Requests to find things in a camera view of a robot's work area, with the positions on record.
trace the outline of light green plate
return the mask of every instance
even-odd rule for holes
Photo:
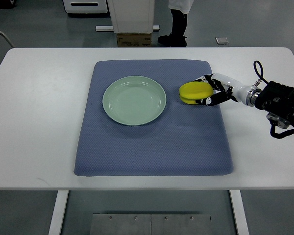
[[[105,91],[102,104],[114,121],[128,126],[156,119],[166,106],[166,93],[156,81],[142,76],[121,78]]]

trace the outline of black cable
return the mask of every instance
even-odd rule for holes
[[[291,129],[291,130],[287,130],[285,132],[282,132],[282,133],[276,133],[275,132],[275,127],[276,127],[276,124],[273,123],[272,121],[270,121],[271,123],[271,129],[270,129],[270,135],[274,138],[277,138],[277,139],[282,139],[286,136],[290,136],[290,135],[293,135],[294,134],[294,129]]]
[[[256,67],[257,64],[260,67],[261,74],[259,74],[259,72],[258,72],[258,69]],[[268,84],[269,82],[266,79],[264,79],[264,69],[263,69],[263,66],[261,65],[261,63],[258,60],[254,61],[254,69],[255,69],[255,72],[256,72],[257,76],[259,77],[259,79],[262,80],[262,81],[264,81],[264,83]]]

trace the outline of yellow sponge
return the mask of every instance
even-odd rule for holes
[[[179,89],[180,99],[187,104],[197,104],[195,100],[213,95],[213,88],[205,82],[188,82]]]

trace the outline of table leg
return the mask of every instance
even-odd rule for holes
[[[55,200],[49,235],[60,235],[68,199],[68,190],[60,190]]]
[[[241,191],[230,190],[232,208],[238,235],[249,235],[245,211],[243,207]]]

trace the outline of blue cushion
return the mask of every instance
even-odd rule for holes
[[[75,174],[79,176],[224,175],[233,170],[219,106],[187,105],[179,87],[211,74],[206,61],[114,60],[96,63],[80,132]],[[104,111],[102,96],[114,81],[149,77],[165,90],[167,104],[154,121],[125,126]]]

